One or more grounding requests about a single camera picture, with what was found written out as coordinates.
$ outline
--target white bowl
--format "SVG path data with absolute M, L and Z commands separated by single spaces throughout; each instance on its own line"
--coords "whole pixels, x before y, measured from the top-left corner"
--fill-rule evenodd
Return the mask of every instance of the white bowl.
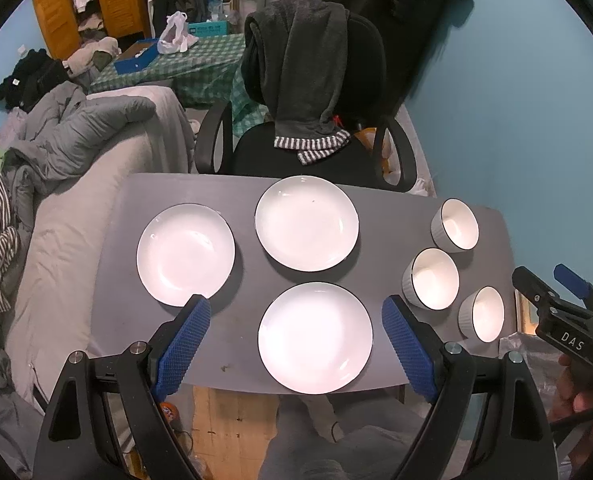
M 491 286 L 484 286 L 465 298 L 459 308 L 459 328 L 465 337 L 484 343 L 494 341 L 503 328 L 503 299 Z
M 447 199 L 430 225 L 437 247 L 448 253 L 472 249 L 479 240 L 479 224 L 475 214 L 461 200 Z
M 234 265 L 234 237 L 213 209 L 179 204 L 159 213 L 136 249 L 136 268 L 155 299 L 184 306 L 192 294 L 214 295 Z
M 259 353 L 279 383 L 302 394 L 326 394 L 352 381 L 372 350 L 372 323 L 361 302 L 331 283 L 283 292 L 259 327 Z
M 315 176 L 270 186 L 254 216 L 263 248 L 280 264 L 312 272 L 334 267 L 357 243 L 359 216 L 348 196 Z
M 448 308 L 459 292 L 459 271 L 449 254 L 440 249 L 421 251 L 403 273 L 403 295 L 429 310 Z

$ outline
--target black chair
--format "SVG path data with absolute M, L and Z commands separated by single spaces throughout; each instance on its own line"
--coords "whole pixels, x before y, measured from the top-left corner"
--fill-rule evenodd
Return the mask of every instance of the black chair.
M 260 90 L 259 57 L 254 39 L 246 46 L 241 65 L 243 81 L 248 95 L 264 104 Z M 377 28 L 358 14 L 348 18 L 348 62 L 335 113 L 352 132 L 363 123 L 362 113 L 377 102 L 385 86 L 385 52 Z M 335 184 L 371 187 L 405 192 L 416 182 L 414 152 L 403 128 L 393 117 L 383 117 L 377 125 L 372 155 L 352 136 L 349 143 L 323 160 L 304 166 L 294 150 L 275 148 L 274 123 L 263 123 L 250 128 L 232 151 L 232 105 L 217 102 L 203 119 L 195 149 L 196 168 L 199 173 L 235 174 L 284 178 L 297 174 L 318 176 Z M 223 157 L 221 165 L 214 162 L 214 149 L 222 128 Z M 401 176 L 397 184 L 384 179 L 382 171 L 382 145 L 389 131 L 397 149 Z

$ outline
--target blue cardboard box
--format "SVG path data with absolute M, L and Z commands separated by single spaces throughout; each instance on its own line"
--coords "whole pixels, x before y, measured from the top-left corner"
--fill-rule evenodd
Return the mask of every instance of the blue cardboard box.
M 114 68 L 117 74 L 129 74 L 143 70 L 159 55 L 156 49 L 157 38 L 139 40 L 116 58 Z
M 198 38 L 225 36 L 227 34 L 227 22 L 188 23 L 188 32 Z

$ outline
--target table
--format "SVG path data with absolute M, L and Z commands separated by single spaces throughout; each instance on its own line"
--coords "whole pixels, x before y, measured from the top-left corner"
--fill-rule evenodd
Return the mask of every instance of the table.
M 245 91 L 241 75 L 244 49 L 243 34 L 199 38 L 186 52 L 159 54 L 138 72 L 121 75 L 110 63 L 94 80 L 90 92 L 174 79 L 174 91 L 184 108 L 206 108 L 218 100 L 231 101 L 233 133 L 241 137 L 251 127 L 261 124 L 267 111 Z
M 340 186 L 359 215 L 359 239 L 342 263 L 321 272 L 298 272 L 273 260 L 254 230 L 260 196 L 276 179 L 193 174 L 135 174 L 121 189 L 112 214 L 99 269 L 92 310 L 90 349 L 102 355 L 123 352 L 137 340 L 148 340 L 172 319 L 177 308 L 166 306 L 145 290 L 136 270 L 141 233 L 162 210 L 179 203 L 200 203 L 221 213 L 236 243 L 232 274 L 211 298 L 210 329 L 184 381 L 240 392 L 294 393 L 277 383 L 260 360 L 257 330 L 270 303 L 297 283 L 337 283 L 353 292 L 368 311 L 374 344 L 366 367 L 340 391 L 369 390 L 407 383 L 381 323 L 381 306 L 390 294 L 401 294 L 401 276 L 411 259 L 432 247 L 430 221 L 441 200 L 376 189 Z M 478 288 L 499 290 L 506 316 L 501 336 L 516 332 L 511 282 L 514 268 L 505 222 L 498 211 L 473 206 L 480 239 L 472 251 L 454 254 L 461 275 L 451 308 L 431 312 L 414 308 L 444 340 L 463 339 L 457 306 Z M 472 353 L 497 356 L 498 343 L 464 346 Z

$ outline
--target wooden wardrobe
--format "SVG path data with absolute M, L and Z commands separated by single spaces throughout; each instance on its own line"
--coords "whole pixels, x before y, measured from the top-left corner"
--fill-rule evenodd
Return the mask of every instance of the wooden wardrobe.
M 32 0 L 38 25 L 53 58 L 67 59 L 80 46 L 81 39 L 72 0 Z M 121 38 L 143 32 L 150 34 L 145 0 L 99 0 L 108 35 Z

